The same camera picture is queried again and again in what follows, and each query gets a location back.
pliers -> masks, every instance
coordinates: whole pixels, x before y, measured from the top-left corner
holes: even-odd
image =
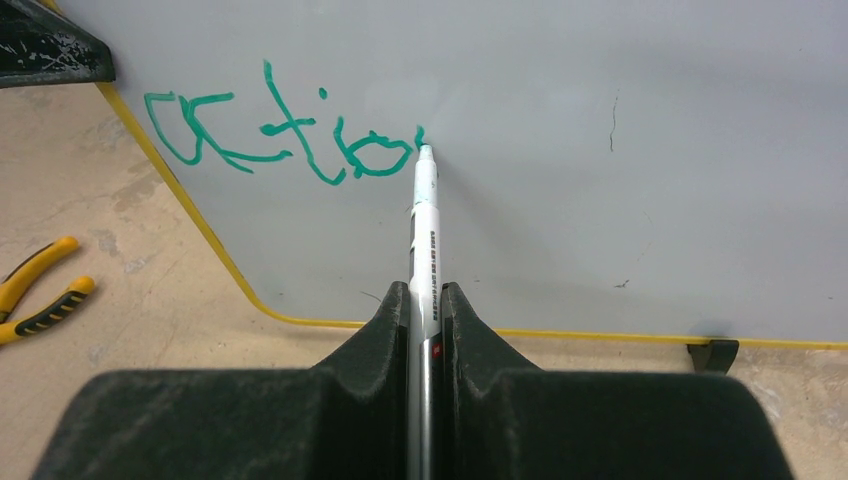
[[[56,325],[94,290],[94,280],[79,277],[40,312],[23,320],[6,323],[30,285],[78,247],[79,242],[74,237],[62,237],[32,254],[0,283],[0,345],[35,335]]]

yellow board border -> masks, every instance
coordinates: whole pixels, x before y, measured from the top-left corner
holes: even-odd
[[[51,8],[57,13],[61,14],[61,10],[58,5],[56,5],[55,0],[42,0],[42,3],[47,7]],[[150,162],[153,163],[153,167],[156,168],[156,171],[159,172],[159,175],[165,180],[165,184],[168,185],[168,188],[171,189],[171,192],[177,197],[177,200],[183,206],[185,211],[188,213],[188,216],[192,219],[197,228],[200,230],[200,233],[203,234],[203,237],[212,247],[212,250],[218,255],[218,258],[227,268],[227,271],[230,272],[230,275],[233,276],[233,279],[238,284],[239,288],[241,288],[242,292],[247,296],[250,303],[252,303],[256,308],[260,311],[269,315],[272,318],[277,320],[282,320],[287,323],[292,323],[295,325],[306,325],[306,326],[318,326],[318,327],[340,327],[340,328],[359,328],[365,324],[365,322],[355,322],[355,321],[344,321],[344,320],[328,320],[328,319],[310,319],[310,318],[297,318],[290,317],[288,315],[283,315],[271,310],[267,305],[262,303],[259,300],[259,297],[256,296],[256,293],[250,287],[250,284],[247,283],[244,276],[239,272],[236,267],[235,262],[233,262],[232,258],[230,258],[227,251],[224,249],[224,246],[221,244],[221,241],[218,240],[218,237],[215,235],[215,232],[212,231],[212,228],[206,223],[206,220],[203,219],[203,216],[200,214],[200,211],[194,205],[194,202],[191,201],[191,197],[189,197],[188,193],[183,189],[182,185],[180,185],[177,177],[174,176],[174,173],[168,167],[167,163],[165,163],[165,159],[159,154],[156,150],[156,147],[153,145],[153,142],[148,138],[147,133],[141,127],[141,124],[138,123],[135,116],[132,114],[132,111],[124,103],[121,96],[118,94],[118,91],[109,83],[96,83],[97,88],[100,90],[100,93],[103,94],[103,97],[109,102],[109,105],[124,123],[127,130],[132,134],[135,138],[138,145],[141,147],[141,150],[147,155],[147,158],[150,159]],[[496,332],[501,335],[511,335],[511,336],[520,336],[520,337],[548,337],[548,338],[571,338],[571,339],[582,339],[582,340],[607,340],[607,341],[629,341],[629,342],[642,342],[642,343],[675,343],[675,344],[693,344],[693,345],[704,345],[710,341],[710,338],[707,337],[694,337],[694,336],[686,336],[686,335],[642,335],[642,334],[628,334],[628,333],[588,333],[588,332],[564,332],[564,331],[556,331],[556,330],[523,330],[518,328],[496,328]],[[800,341],[800,340],[764,340],[764,339],[753,339],[753,338],[737,338],[736,340],[739,343],[746,347],[781,347],[781,348],[804,348],[804,349],[816,349],[816,350],[848,350],[848,342],[843,343],[830,343],[830,342],[810,342],[810,341]]]

concrete floor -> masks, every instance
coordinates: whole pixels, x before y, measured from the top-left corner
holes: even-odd
[[[77,275],[98,282],[68,321],[0,349],[0,478],[30,474],[69,400],[100,372],[307,367],[351,335],[256,310],[93,86],[0,90],[0,104],[0,270],[60,236],[83,245],[18,312]],[[677,345],[508,340],[549,369],[690,368]],[[798,478],[844,478],[848,351],[743,348],[731,374],[762,403]]]

white marker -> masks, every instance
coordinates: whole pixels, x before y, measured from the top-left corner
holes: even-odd
[[[437,180],[433,149],[422,145],[415,163],[409,251],[412,315],[407,362],[407,476],[411,479],[441,477],[441,452],[437,447],[441,443],[439,405],[443,401],[444,347],[439,318],[442,272]]]

scratch mark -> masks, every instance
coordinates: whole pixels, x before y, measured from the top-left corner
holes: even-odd
[[[769,414],[769,420],[776,422],[780,420],[780,407],[783,399],[774,390],[766,388],[757,382],[752,382],[754,394],[764,410]]]
[[[159,285],[159,282],[161,282],[162,280],[164,280],[164,279],[165,279],[165,277],[167,277],[167,276],[168,276],[168,274],[169,274],[169,273],[171,273],[171,270],[173,270],[173,269],[174,269],[174,267],[175,267],[175,266],[177,266],[177,264],[178,264],[178,263],[180,263],[180,260],[182,260],[183,258],[185,258],[185,256],[186,256],[186,255],[188,255],[188,252],[187,252],[187,251],[186,251],[186,252],[183,252],[183,254],[182,254],[182,255],[180,255],[180,257],[179,257],[179,258],[177,258],[176,260],[174,260],[174,261],[173,261],[173,262],[172,262],[172,263],[168,266],[168,268],[166,268],[166,269],[165,269],[165,272],[164,272],[164,273],[162,273],[162,275],[160,275],[160,276],[159,276],[159,278],[157,278],[157,279],[156,279],[156,281],[154,281],[153,283],[151,283],[151,284],[150,284],[150,286],[149,286],[149,287],[147,287],[147,294],[148,294],[148,295],[150,295],[151,293],[153,293],[153,288],[154,288],[154,287],[156,287],[156,285]]]
[[[651,220],[651,216],[650,216],[650,215],[648,215],[648,212],[646,212],[646,211],[642,210],[642,213],[645,215],[645,218],[647,218],[647,219],[648,219],[648,222],[651,224],[651,228],[654,228],[654,221],[653,221],[653,220]],[[637,259],[636,259],[636,263],[639,263],[639,260],[642,260],[642,257],[644,257],[646,253],[648,253],[648,250],[650,250],[650,249],[651,249],[651,245],[653,245],[653,244],[654,244],[654,241],[653,241],[653,240],[651,240],[650,242],[648,242],[648,245],[647,245],[647,246],[645,246],[645,249],[644,249],[644,250],[642,250],[642,253],[641,253],[641,254],[639,254],[639,258],[637,258]]]
[[[171,348],[171,344],[174,343],[174,337],[177,336],[177,326],[178,324],[173,324],[171,328],[171,335],[168,336],[168,339],[165,340],[165,345],[162,346],[162,350],[159,350],[159,353],[156,355],[156,359],[153,360],[153,365],[159,365],[159,362],[162,361],[162,357],[165,356],[165,352]]]
[[[371,295],[370,293],[363,292],[362,290],[360,290],[359,293],[361,293],[363,295],[367,295],[367,296],[373,298],[374,300],[377,300],[378,302],[383,303],[383,300],[381,300],[380,297],[378,297],[377,295]]]
[[[618,106],[618,92],[621,90],[620,88],[615,91],[615,102],[612,104],[612,130],[610,130],[610,152],[614,152],[612,149],[612,134],[615,133],[615,107]]]
[[[648,246],[645,247],[644,250],[642,250],[642,253],[639,255],[639,258],[636,259],[636,263],[639,263],[639,260],[642,260],[642,257],[644,257],[646,253],[648,253],[648,250],[651,249],[651,245],[653,244],[654,242],[648,242]]]
[[[42,67],[42,68],[41,68],[42,70],[47,70],[47,69],[49,69],[50,67],[52,67],[53,65],[56,65],[57,63],[58,63],[59,65],[63,66],[63,67],[70,67],[70,65],[68,65],[67,63],[65,63],[64,61],[62,61],[62,60],[65,58],[65,55],[67,55],[67,54],[68,54],[68,50],[67,50],[67,49],[65,49],[65,48],[61,48],[61,47],[59,48],[59,50],[60,50],[62,53],[60,53],[59,55],[57,55],[55,58],[52,58],[52,59],[51,59],[50,57],[48,57],[48,56],[46,56],[46,55],[42,55],[42,56],[41,56],[41,58],[44,58],[45,60],[52,60],[52,62],[50,62],[50,63],[48,63],[47,65],[45,65],[44,67]]]
[[[129,317],[129,319],[126,322],[124,322],[124,325],[121,327],[121,329],[118,330],[118,334],[115,335],[115,338],[112,339],[111,345],[114,345],[115,342],[117,342],[118,339],[121,338],[121,335],[124,334],[124,332],[127,330],[127,328],[129,328],[129,326],[134,324],[134,323],[136,323],[136,319],[134,317]]]

